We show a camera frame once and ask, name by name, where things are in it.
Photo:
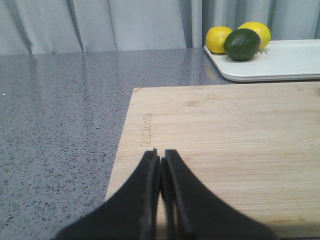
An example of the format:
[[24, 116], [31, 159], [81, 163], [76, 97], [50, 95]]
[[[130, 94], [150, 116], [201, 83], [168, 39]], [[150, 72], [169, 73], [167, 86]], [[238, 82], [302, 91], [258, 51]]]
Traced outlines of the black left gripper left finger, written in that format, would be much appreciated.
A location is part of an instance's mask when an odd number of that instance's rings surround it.
[[104, 204], [58, 232], [57, 240], [154, 240], [160, 158], [146, 151], [136, 169]]

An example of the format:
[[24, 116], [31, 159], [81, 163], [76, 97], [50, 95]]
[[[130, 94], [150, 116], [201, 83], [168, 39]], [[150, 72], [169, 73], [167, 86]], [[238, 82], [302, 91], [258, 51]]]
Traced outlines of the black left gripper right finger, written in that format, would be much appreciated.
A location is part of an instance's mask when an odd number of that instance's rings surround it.
[[213, 194], [176, 150], [161, 160], [160, 191], [169, 240], [275, 240], [266, 225], [232, 208]]

